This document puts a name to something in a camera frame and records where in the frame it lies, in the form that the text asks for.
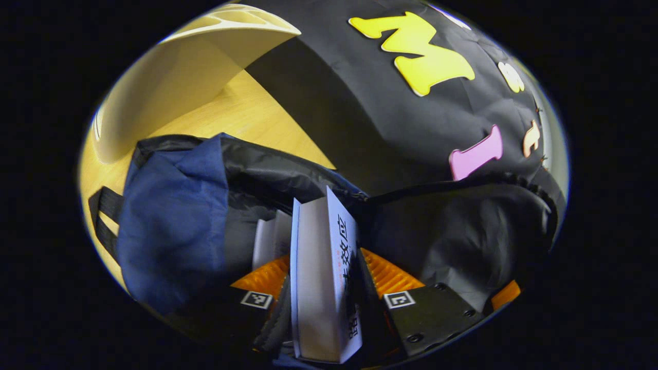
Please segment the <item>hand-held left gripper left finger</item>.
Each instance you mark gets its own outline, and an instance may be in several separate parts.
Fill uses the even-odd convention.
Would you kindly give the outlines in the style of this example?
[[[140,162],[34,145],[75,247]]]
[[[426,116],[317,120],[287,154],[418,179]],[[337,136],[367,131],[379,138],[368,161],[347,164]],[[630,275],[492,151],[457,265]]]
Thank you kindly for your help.
[[[175,313],[188,334],[219,352],[273,355],[290,326],[290,257],[214,284]]]

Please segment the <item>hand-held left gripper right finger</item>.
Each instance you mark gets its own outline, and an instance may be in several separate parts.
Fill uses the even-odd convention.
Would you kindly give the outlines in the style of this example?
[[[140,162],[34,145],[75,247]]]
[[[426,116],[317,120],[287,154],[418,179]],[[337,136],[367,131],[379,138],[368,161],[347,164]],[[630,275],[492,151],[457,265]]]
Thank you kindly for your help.
[[[364,248],[359,267],[363,343],[371,359],[423,355],[484,319],[446,284],[423,284]]]

